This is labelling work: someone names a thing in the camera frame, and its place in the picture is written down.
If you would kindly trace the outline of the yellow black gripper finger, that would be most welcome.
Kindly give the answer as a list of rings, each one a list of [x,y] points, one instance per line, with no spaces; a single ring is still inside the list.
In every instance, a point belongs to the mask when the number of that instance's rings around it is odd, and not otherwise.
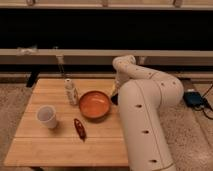
[[[111,96],[115,96],[116,94],[117,94],[117,88],[113,87]]]
[[[118,105],[118,94],[112,96],[111,101],[113,104]]]

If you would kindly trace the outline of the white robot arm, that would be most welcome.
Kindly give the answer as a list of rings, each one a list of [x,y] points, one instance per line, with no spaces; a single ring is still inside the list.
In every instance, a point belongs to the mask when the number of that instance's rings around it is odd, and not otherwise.
[[[168,73],[138,66],[133,55],[114,58],[113,67],[130,170],[176,171],[158,109],[181,101],[181,81]]]

